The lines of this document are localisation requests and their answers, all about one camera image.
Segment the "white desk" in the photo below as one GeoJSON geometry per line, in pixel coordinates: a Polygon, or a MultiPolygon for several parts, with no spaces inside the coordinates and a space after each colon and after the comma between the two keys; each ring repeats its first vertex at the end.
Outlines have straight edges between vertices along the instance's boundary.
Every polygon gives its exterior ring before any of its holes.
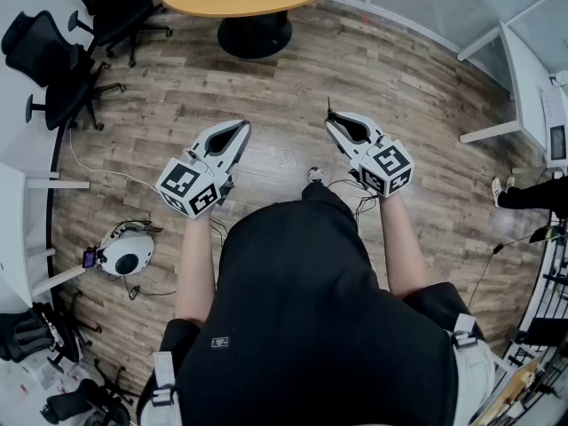
{"type": "Polygon", "coordinates": [[[502,22],[499,33],[505,46],[513,81],[517,119],[485,130],[464,134],[460,137],[460,141],[468,144],[475,140],[521,130],[546,150],[546,122],[540,94],[543,91],[552,90],[548,71],[526,44],[502,22]]]}
{"type": "Polygon", "coordinates": [[[58,181],[57,172],[34,172],[26,175],[0,162],[0,275],[14,292],[29,307],[32,298],[85,270],[81,266],[58,274],[30,287],[28,262],[33,257],[46,258],[55,254],[55,249],[46,249],[38,254],[27,254],[24,234],[24,203],[28,188],[77,188],[88,189],[89,182],[58,181]]]}

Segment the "white sneaker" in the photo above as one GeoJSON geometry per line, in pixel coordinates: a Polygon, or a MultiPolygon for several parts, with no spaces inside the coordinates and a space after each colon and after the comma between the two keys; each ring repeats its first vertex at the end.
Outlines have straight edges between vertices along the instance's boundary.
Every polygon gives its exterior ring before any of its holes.
{"type": "Polygon", "coordinates": [[[507,178],[507,186],[505,187],[505,193],[509,192],[509,188],[515,187],[515,177],[507,178]]]}
{"type": "Polygon", "coordinates": [[[323,183],[323,172],[319,167],[312,167],[308,170],[308,185],[317,181],[323,183]]]}
{"type": "Polygon", "coordinates": [[[498,177],[493,179],[491,183],[491,189],[493,190],[493,198],[495,199],[495,207],[499,208],[499,203],[497,200],[499,199],[499,194],[503,192],[503,188],[501,188],[501,181],[498,177]]]}

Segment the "black pants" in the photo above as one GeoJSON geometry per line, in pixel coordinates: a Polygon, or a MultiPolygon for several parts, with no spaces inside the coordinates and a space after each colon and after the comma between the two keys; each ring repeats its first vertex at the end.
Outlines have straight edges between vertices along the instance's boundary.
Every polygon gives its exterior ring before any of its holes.
{"type": "Polygon", "coordinates": [[[303,201],[324,201],[339,208],[343,213],[349,216],[355,224],[355,217],[347,204],[342,201],[339,196],[324,186],[320,181],[310,183],[302,191],[303,201]]]}
{"type": "Polygon", "coordinates": [[[504,209],[551,209],[560,219],[568,217],[568,177],[550,180],[526,189],[512,187],[499,194],[504,209]]]}

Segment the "white baseboard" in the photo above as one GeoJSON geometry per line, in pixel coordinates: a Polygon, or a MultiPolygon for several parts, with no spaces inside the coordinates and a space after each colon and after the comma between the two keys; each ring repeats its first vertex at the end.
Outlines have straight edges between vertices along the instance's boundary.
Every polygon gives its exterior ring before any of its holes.
{"type": "MultiPolygon", "coordinates": [[[[366,4],[365,2],[360,2],[359,0],[331,0],[331,1],[332,2],[338,2],[339,4],[347,4],[349,6],[353,6],[354,8],[358,8],[358,9],[366,11],[366,12],[371,12],[373,14],[377,14],[378,16],[384,17],[385,19],[388,19],[388,20],[392,20],[393,22],[396,22],[396,23],[398,23],[398,24],[400,24],[404,27],[411,28],[415,32],[418,32],[421,35],[428,37],[432,41],[435,41],[438,44],[442,44],[444,47],[446,47],[450,51],[455,52],[456,55],[460,51],[462,51],[462,48],[459,47],[457,44],[452,43],[451,41],[445,39],[443,36],[438,35],[437,33],[427,29],[426,27],[423,27],[420,24],[417,24],[416,22],[412,22],[411,20],[409,20],[407,18],[403,18],[402,16],[399,16],[398,14],[395,14],[394,12],[390,12],[388,10],[385,10],[383,8],[375,6],[373,4],[366,4]]],[[[486,65],[484,65],[481,61],[479,61],[477,59],[472,59],[472,58],[467,59],[467,61],[469,63],[471,63],[472,65],[481,69],[481,71],[483,71],[484,73],[489,75],[491,78],[493,78],[494,81],[497,82],[505,90],[509,89],[504,83],[502,83],[497,77],[495,77],[492,74],[491,70],[486,65]]]]}

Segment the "wooden floor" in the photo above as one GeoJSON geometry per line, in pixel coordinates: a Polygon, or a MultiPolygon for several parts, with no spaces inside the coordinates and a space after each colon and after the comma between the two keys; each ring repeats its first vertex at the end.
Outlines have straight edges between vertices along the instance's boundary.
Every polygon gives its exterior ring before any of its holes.
{"type": "MultiPolygon", "coordinates": [[[[469,63],[431,40],[378,16],[320,2],[289,14],[294,35],[278,55],[241,61],[217,45],[218,20],[174,12],[156,16],[174,35],[143,34],[137,66],[127,66],[127,46],[116,50],[113,67],[100,85],[120,81],[96,106],[103,132],[80,122],[73,130],[80,162],[117,170],[154,184],[168,159],[177,157],[210,125],[234,118],[253,124],[236,189],[214,218],[230,228],[247,214],[276,201],[299,197],[306,171],[320,166],[327,180],[347,178],[348,162],[324,128],[327,96],[336,110],[373,117],[414,157],[416,172],[402,192],[431,282],[450,280],[466,303],[492,249],[531,233],[546,222],[543,212],[496,209],[491,180],[513,166],[540,161],[519,135],[462,145],[458,137],[514,118],[508,93],[469,63]]],[[[78,166],[64,138],[59,158],[63,178],[90,180],[89,191],[58,190],[53,243],[55,265],[66,270],[81,260],[123,219],[152,219],[163,227],[155,237],[149,267],[128,278],[151,292],[175,289],[184,219],[150,189],[124,177],[90,173],[78,166]]],[[[522,177],[530,185],[535,177],[522,177]]],[[[359,190],[332,187],[355,209],[359,190]]],[[[360,235],[387,288],[378,207],[363,215],[360,235]]],[[[214,240],[214,258],[220,239],[214,240]]],[[[518,243],[493,258],[471,310],[496,351],[506,344],[531,294],[541,246],[518,243]]],[[[99,323],[102,335],[88,334],[87,360],[107,368],[125,365],[127,386],[139,391],[151,371],[151,355],[172,317],[175,296],[138,296],[130,301],[122,280],[111,282],[89,271],[68,282],[65,297],[81,289],[77,315],[99,323]]]]}

